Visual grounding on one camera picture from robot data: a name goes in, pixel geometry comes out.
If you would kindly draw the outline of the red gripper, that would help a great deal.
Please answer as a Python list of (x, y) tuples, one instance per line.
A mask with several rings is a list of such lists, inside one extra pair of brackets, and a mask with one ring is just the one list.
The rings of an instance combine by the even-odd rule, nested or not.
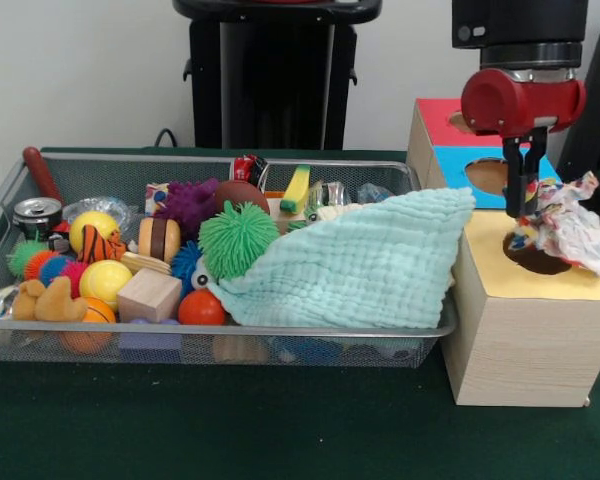
[[(564, 70), (556, 80), (540, 71), (483, 69), (465, 84), (461, 111), (478, 135), (499, 135), (507, 163), (506, 213), (519, 218), (537, 209), (540, 160), (546, 154), (548, 129), (561, 131), (574, 124), (586, 104), (586, 89)], [(529, 148), (523, 157), (520, 136)]]

